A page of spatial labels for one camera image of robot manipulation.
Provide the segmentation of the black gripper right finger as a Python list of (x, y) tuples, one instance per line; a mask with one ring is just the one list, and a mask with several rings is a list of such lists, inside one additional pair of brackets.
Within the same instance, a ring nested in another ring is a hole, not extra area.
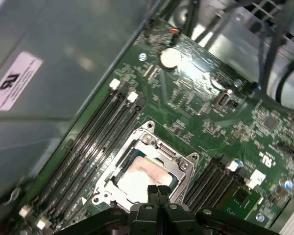
[(203, 208), (193, 214), (184, 204), (171, 203), (169, 186), (158, 187), (165, 226), (170, 235), (276, 235), (269, 229), (228, 215), (217, 209)]

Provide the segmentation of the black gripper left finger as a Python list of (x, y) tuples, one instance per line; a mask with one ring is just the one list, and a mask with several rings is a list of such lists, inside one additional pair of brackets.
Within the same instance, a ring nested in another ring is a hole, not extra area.
[(156, 235), (158, 232), (161, 186), (147, 188), (147, 203), (135, 204), (130, 212), (108, 208), (71, 225), (60, 235)]

